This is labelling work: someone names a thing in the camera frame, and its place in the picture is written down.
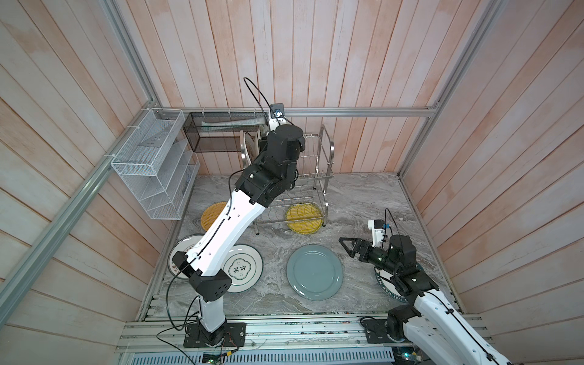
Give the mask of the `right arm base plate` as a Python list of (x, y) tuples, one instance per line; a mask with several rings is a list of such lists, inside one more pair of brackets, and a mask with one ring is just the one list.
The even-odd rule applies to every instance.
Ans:
[(359, 323), (365, 331), (368, 344), (399, 343), (399, 341), (392, 339), (388, 335), (386, 321), (384, 319), (375, 319), (372, 316), (365, 316), (359, 319)]

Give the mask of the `stainless steel dish rack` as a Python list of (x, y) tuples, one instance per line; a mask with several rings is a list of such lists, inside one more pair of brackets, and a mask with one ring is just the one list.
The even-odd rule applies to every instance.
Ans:
[(329, 213), (327, 189), (333, 175), (335, 145), (323, 124), (319, 129), (307, 132), (304, 138), (305, 150), (301, 152), (297, 162), (299, 176), (295, 187), (278, 196), (253, 222), (256, 234), (262, 225), (284, 225), (288, 228), (285, 222), (286, 211), (292, 205), (301, 203), (315, 203), (324, 214), (322, 227), (326, 226)]

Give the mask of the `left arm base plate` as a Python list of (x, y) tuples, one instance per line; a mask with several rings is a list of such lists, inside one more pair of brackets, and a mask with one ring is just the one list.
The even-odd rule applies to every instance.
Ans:
[(195, 321), (186, 326), (184, 348), (211, 348), (220, 345), (234, 348), (243, 347), (246, 337), (246, 323), (225, 322), (216, 331), (209, 332), (204, 325)]

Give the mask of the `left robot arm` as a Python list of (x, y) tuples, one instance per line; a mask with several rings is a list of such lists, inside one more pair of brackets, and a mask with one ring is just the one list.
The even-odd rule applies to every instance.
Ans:
[(266, 136), (259, 156), (241, 172), (226, 207), (199, 242), (177, 252), (173, 263), (199, 295), (199, 324), (216, 333), (225, 322), (223, 296), (231, 278), (224, 261), (243, 232), (282, 193), (297, 181), (297, 161), (305, 150), (304, 132), (292, 124), (275, 127)]

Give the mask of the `cream plate with red flowers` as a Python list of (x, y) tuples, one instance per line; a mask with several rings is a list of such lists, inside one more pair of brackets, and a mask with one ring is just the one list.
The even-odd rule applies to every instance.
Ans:
[(259, 127), (259, 130), (256, 135), (256, 143), (258, 145), (259, 152), (262, 152), (264, 147), (266, 146), (268, 133), (269, 133), (268, 126), (264, 125)]

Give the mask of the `orange woven bamboo plate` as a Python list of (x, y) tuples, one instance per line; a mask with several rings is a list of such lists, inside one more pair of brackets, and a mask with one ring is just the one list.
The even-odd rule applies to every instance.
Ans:
[(221, 215), (222, 211), (225, 209), (226, 202), (218, 202), (210, 205), (202, 214), (200, 223), (204, 231), (208, 231), (217, 218)]

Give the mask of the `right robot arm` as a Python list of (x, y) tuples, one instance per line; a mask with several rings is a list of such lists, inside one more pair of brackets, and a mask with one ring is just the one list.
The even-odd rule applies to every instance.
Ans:
[(411, 342), (435, 364), (510, 364), (455, 310), (437, 283), (421, 269), (408, 236), (393, 235), (389, 248), (341, 237), (347, 254), (390, 274), (389, 282), (406, 300), (370, 331), (392, 342)]

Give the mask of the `white plate dark lettered rim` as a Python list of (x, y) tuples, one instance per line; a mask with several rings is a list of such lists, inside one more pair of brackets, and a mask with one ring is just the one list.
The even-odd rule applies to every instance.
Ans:
[(381, 269), (375, 268), (374, 274), (379, 286), (394, 300), (399, 301), (400, 303), (407, 304), (407, 300), (399, 294), (399, 292), (395, 289), (395, 286), (390, 281), (392, 275), (389, 272), (383, 271)]

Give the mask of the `white plate orange sunburst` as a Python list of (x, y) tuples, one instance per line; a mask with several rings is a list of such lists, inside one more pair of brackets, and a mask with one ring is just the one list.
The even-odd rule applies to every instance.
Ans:
[(259, 155), (259, 146), (256, 137), (249, 132), (240, 133), (240, 147), (243, 167), (249, 167)]

